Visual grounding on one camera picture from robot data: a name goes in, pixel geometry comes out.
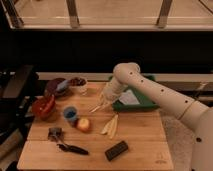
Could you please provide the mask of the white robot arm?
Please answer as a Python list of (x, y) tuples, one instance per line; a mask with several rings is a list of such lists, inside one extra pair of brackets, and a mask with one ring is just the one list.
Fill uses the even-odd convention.
[(102, 90), (101, 106), (115, 102), (127, 86), (140, 91), (195, 133), (191, 171), (213, 171), (213, 107), (145, 78), (134, 62), (114, 67), (112, 79)]

